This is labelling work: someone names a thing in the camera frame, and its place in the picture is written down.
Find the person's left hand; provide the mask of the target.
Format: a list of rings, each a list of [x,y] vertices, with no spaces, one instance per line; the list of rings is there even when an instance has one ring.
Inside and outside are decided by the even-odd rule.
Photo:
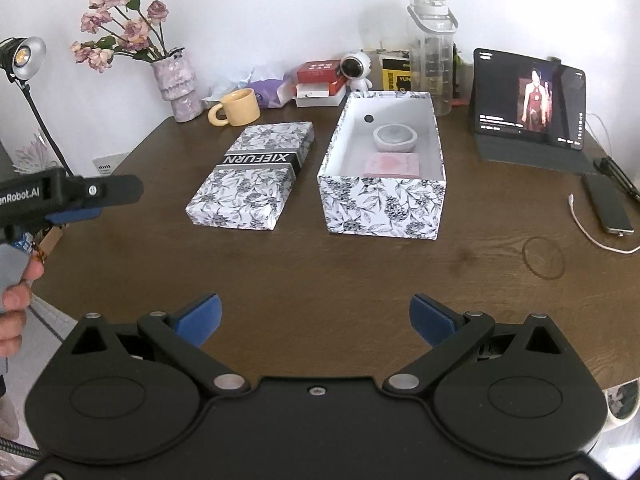
[[[4,312],[0,322],[0,354],[9,358],[17,354],[23,342],[26,325],[26,308],[32,302],[32,282],[42,277],[43,264],[30,259],[21,281],[7,288],[2,294]]]

